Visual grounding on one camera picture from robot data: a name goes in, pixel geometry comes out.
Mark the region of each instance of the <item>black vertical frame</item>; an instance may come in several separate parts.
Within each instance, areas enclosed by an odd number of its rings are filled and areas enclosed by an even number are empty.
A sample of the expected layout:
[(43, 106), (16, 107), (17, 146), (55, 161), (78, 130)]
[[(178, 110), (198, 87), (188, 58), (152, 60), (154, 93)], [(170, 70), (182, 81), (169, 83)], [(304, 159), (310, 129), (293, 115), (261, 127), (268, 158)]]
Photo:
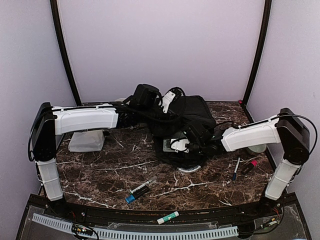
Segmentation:
[(61, 27), (60, 17), (59, 17), (57, 0), (50, 0), (50, 5), (51, 5), (52, 18), (53, 18), (53, 23), (54, 23), (54, 28), (55, 28), (56, 39), (58, 41), (58, 45), (60, 48), (60, 53), (61, 53), (61, 58), (63, 61), (65, 73), (66, 73), (66, 76), (69, 81), (69, 85), (70, 85), (70, 88), (72, 91), (74, 101), (77, 106), (81, 106), (82, 102), (80, 99), (80, 95), (79, 95), (79, 92), (78, 92), (78, 89), (76, 86), (75, 78), (72, 73), (68, 54), (67, 54), (66, 44), (65, 44), (65, 40), (64, 40), (62, 27)]
[(266, 35), (267, 35), (267, 29), (269, 24), (269, 18), (270, 18), (270, 12), (271, 12), (271, 4), (272, 0), (265, 0), (264, 2), (264, 10), (263, 10), (263, 16), (262, 16), (262, 23), (261, 23), (261, 29), (259, 34), (259, 40), (255, 51), (255, 56), (252, 64), (252, 69), (250, 73), (250, 77), (245, 89), (245, 93), (243, 96), (242, 103), (246, 106), (248, 104), (252, 89), (254, 87), (254, 83), (256, 80), (262, 52), (265, 45)]

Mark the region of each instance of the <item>brown marble surface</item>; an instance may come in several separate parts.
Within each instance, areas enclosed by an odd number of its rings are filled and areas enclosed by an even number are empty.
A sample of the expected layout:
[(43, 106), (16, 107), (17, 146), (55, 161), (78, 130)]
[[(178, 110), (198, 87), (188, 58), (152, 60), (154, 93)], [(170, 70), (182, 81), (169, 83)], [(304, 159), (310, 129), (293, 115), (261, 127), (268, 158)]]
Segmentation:
[[(248, 120), (236, 102), (208, 102), (217, 123)], [(241, 168), (252, 159), (237, 150), (208, 160), (197, 172), (182, 174), (175, 167), (156, 158), (152, 135), (146, 127), (110, 129), (102, 151), (74, 153), (68, 151), (71, 135), (63, 140), (57, 167), (68, 202), (95, 207), (125, 210), (194, 210), (239, 205), (258, 201), (273, 170), (261, 154), (247, 176)], [(236, 181), (231, 181), (237, 159), (241, 157)], [(125, 197), (153, 176), (151, 191), (131, 204)]]

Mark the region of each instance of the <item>white marker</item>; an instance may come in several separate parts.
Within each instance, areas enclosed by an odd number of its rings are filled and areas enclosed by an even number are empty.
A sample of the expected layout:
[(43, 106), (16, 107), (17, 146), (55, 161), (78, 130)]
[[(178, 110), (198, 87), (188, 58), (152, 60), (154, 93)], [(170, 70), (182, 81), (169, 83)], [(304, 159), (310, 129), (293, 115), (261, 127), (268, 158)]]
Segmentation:
[(240, 160), (241, 160), (241, 158), (239, 157), (239, 158), (238, 158), (238, 162), (236, 163), (236, 166), (235, 166), (235, 170), (234, 170), (234, 173), (233, 173), (232, 179), (231, 179), (232, 181), (236, 180), (236, 177), (237, 177), (237, 170), (238, 170), (238, 167), (239, 167)]

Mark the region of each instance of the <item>wire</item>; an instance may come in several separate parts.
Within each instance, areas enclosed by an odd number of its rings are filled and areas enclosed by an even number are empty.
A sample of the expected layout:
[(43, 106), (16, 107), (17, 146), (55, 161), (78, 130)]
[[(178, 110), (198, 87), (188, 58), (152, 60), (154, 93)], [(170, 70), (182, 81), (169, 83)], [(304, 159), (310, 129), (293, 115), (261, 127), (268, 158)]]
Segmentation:
[[(57, 215), (59, 218), (65, 220), (65, 221), (68, 221), (68, 222), (72, 222), (73, 224), (79, 224), (79, 225), (81, 225), (81, 226), (84, 226), (83, 223), (77, 222), (77, 221), (75, 221), (75, 220), (72, 221), (72, 220), (70, 220), (70, 219), (67, 219), (67, 218), (65, 218), (65, 217), (60, 216), (58, 213), (55, 212), (55, 210), (53, 210), (53, 208), (50, 206), (50, 204), (48, 204), (48, 206), (49, 206), (50, 210), (51, 210), (55, 215)], [(98, 233), (97, 233), (92, 227), (90, 227), (90, 226), (84, 226), (84, 227), (86, 227), (86, 228), (90, 229), (92, 232), (94, 232), (94, 234), (96, 235), (96, 239), (99, 240), (99, 235), (98, 235)]]
[[(170, 148), (171, 148), (172, 150), (176, 150), (176, 149), (173, 149), (173, 148), (172, 148), (172, 145), (173, 145), (174, 143), (176, 143), (176, 142), (179, 142), (179, 141), (182, 140), (182, 139), (187, 139), (187, 138), (186, 138), (186, 137), (180, 137), (180, 138), (177, 138), (177, 139), (173, 140), (173, 141), (170, 143)], [(188, 148), (186, 147), (185, 150), (177, 150), (177, 151), (179, 151), (179, 152), (185, 152), (185, 151), (187, 151), (187, 150), (188, 150)]]
[(272, 228), (269, 231), (264, 231), (264, 232), (256, 232), (258, 230), (262, 230), (263, 228), (261, 228), (261, 226), (257, 227), (255, 230), (252, 231), (239, 231), (239, 235), (261, 235), (261, 234), (268, 234), (273, 232), (283, 221), (284, 217), (285, 217), (285, 198), (282, 199), (282, 206), (283, 206), (283, 213), (282, 213), (282, 217), (280, 219), (280, 221), (278, 222), (277, 225), (275, 225), (274, 228)]
[(302, 116), (302, 115), (297, 115), (297, 114), (278, 115), (278, 116), (271, 118), (271, 121), (275, 120), (275, 119), (279, 119), (279, 118), (286, 118), (286, 117), (297, 117), (297, 118), (304, 119), (304, 120), (308, 121), (312, 125), (312, 127), (314, 128), (315, 139), (314, 139), (314, 144), (309, 152), (309, 156), (310, 156), (312, 154), (312, 152), (314, 151), (316, 144), (317, 144), (317, 141), (318, 141), (318, 130), (317, 130), (316, 125), (309, 118)]
[(169, 91), (171, 90), (174, 90), (174, 89), (177, 89), (179, 90), (183, 97), (184, 97), (184, 103), (183, 103), (183, 107), (182, 107), (182, 111), (180, 112), (180, 114), (175, 117), (174, 119), (171, 119), (171, 120), (161, 120), (161, 119), (157, 119), (157, 118), (154, 118), (152, 116), (149, 116), (147, 114), (145, 114), (143, 111), (140, 111), (140, 110), (136, 110), (136, 109), (133, 109), (133, 108), (129, 108), (127, 107), (126, 105), (122, 104), (122, 105), (109, 105), (109, 106), (76, 106), (76, 107), (70, 107), (70, 108), (61, 108), (61, 109), (54, 109), (52, 110), (53, 112), (58, 112), (58, 111), (61, 111), (61, 110), (64, 110), (64, 111), (68, 111), (68, 110), (77, 110), (77, 109), (107, 109), (107, 108), (114, 108), (114, 109), (121, 109), (121, 110), (127, 110), (129, 112), (133, 112), (133, 113), (136, 113), (136, 114), (139, 114), (149, 120), (152, 120), (154, 122), (157, 122), (157, 123), (163, 123), (163, 124), (169, 124), (169, 123), (175, 123), (177, 121), (180, 120), (180, 118), (182, 117), (182, 115), (185, 113), (185, 110), (186, 110), (186, 107), (187, 107), (187, 98), (186, 98), (186, 93), (184, 92), (184, 90), (178, 86), (176, 87), (173, 87), (171, 88)]

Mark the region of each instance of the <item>gray wall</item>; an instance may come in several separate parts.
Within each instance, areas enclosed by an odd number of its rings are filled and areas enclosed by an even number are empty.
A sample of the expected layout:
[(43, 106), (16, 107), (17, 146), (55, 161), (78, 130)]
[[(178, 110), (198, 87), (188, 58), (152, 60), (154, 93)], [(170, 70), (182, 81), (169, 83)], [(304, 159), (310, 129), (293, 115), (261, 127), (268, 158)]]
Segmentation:
[(0, 7), (0, 229), (15, 239), (39, 183), (27, 157), (30, 128), (42, 102), (74, 105), (61, 60), (50, 1), (2, 1)]
[(127, 97), (139, 83), (206, 100), (242, 99), (264, 0), (59, 1), (84, 102)]
[[(289, 107), (320, 131), (320, 1), (275, 0), (248, 109), (258, 121)], [(314, 143), (314, 131), (311, 142)], [(270, 146), (275, 159), (282, 148)], [(288, 190), (295, 191), (313, 239), (320, 239), (319, 145)]]

